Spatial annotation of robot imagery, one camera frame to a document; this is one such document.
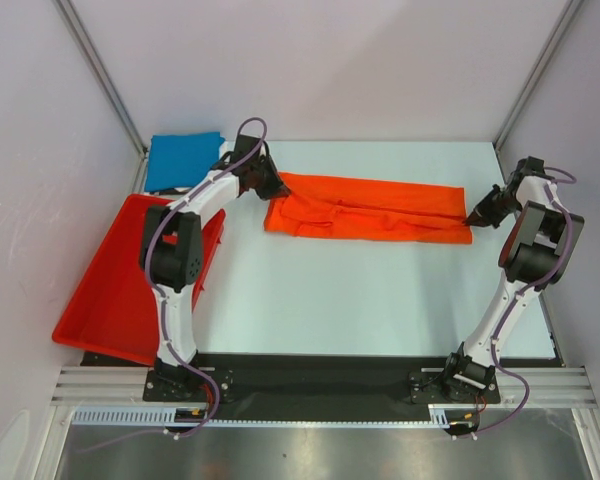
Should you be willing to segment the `orange t shirt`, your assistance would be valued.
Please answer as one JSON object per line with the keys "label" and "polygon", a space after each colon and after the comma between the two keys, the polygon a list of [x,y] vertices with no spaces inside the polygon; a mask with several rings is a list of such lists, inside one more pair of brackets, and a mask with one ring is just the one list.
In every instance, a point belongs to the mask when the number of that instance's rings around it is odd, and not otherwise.
{"label": "orange t shirt", "polygon": [[283,172],[290,195],[269,203],[268,233],[329,240],[469,245],[460,187]]}

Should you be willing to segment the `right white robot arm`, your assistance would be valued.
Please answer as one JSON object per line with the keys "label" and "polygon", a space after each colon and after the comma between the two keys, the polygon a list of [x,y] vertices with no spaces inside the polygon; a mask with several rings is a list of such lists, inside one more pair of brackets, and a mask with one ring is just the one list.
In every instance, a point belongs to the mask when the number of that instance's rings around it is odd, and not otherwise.
{"label": "right white robot arm", "polygon": [[564,275],[585,225],[559,199],[573,175],[533,156],[518,161],[504,186],[493,186],[465,224],[497,228],[516,216],[499,256],[500,281],[482,320],[447,358],[438,384],[453,403],[466,403],[496,388],[504,344],[529,303]]}

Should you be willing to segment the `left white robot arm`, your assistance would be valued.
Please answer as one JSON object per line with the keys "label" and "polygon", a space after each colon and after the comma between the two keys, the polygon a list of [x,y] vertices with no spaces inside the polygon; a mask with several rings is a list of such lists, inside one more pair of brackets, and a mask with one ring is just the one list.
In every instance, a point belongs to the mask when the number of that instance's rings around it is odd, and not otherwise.
{"label": "left white robot arm", "polygon": [[262,137],[240,134],[191,191],[145,215],[140,267],[156,302],[159,344],[144,397],[187,401],[209,383],[197,371],[192,297],[203,268],[203,229],[253,190],[262,200],[289,195]]}

